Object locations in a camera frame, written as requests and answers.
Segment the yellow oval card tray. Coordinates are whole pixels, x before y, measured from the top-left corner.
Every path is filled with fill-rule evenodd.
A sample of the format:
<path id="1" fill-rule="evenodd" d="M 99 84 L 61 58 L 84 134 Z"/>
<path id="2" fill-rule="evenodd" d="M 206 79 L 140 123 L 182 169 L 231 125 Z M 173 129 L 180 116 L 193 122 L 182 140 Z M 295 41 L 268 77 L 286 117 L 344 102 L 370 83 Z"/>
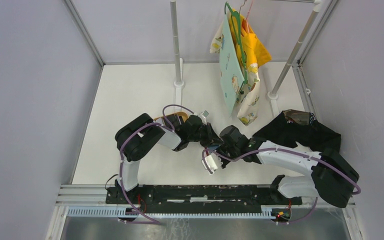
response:
<path id="1" fill-rule="evenodd" d="M 188 118 L 189 115 L 186 112 L 183 111 L 178 111 L 172 114 L 166 115 L 166 117 L 171 121 L 171 122 L 182 122 L 184 123 Z"/>

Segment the red card holder wallet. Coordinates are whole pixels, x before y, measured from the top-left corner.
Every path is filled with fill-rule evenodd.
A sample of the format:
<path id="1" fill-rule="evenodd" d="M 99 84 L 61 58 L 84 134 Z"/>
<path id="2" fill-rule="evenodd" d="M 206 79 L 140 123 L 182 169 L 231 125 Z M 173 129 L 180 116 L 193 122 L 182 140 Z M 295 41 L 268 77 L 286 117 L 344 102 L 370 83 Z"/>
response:
<path id="1" fill-rule="evenodd" d="M 205 149 L 205 152 L 210 154 L 210 153 L 213 153 L 215 152 L 221 145 L 219 144 L 214 144 L 214 145 L 210 145 L 208 146 L 206 149 Z"/>

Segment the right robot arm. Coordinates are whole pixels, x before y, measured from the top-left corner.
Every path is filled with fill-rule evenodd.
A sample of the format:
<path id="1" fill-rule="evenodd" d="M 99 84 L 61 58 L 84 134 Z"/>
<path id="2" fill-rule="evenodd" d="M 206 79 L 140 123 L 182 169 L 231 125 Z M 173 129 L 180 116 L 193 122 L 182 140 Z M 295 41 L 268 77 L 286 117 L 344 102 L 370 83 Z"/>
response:
<path id="1" fill-rule="evenodd" d="M 284 168 L 299 176 L 279 175 L 269 189 L 269 199 L 282 204 L 295 197 L 322 198 L 328 204 L 345 208 L 351 196 L 362 192 L 360 175 L 335 150 L 299 151 L 276 144 L 263 137 L 247 138 L 230 125 L 220 133 L 223 144 L 215 155 L 225 162 L 243 160 L 247 163 Z"/>

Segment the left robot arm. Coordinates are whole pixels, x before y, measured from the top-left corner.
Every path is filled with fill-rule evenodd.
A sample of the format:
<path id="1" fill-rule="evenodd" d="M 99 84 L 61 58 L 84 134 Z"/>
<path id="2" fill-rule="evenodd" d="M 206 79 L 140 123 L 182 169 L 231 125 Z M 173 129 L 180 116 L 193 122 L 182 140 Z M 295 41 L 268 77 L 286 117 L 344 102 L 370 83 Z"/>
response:
<path id="1" fill-rule="evenodd" d="M 187 115 L 177 112 L 152 119 L 143 113 L 115 134 L 116 147 L 120 152 L 118 197 L 125 204 L 137 198 L 140 160 L 157 144 L 179 152 L 189 143 L 199 143 L 203 148 L 218 147 L 222 139 L 206 121 L 208 113 Z"/>

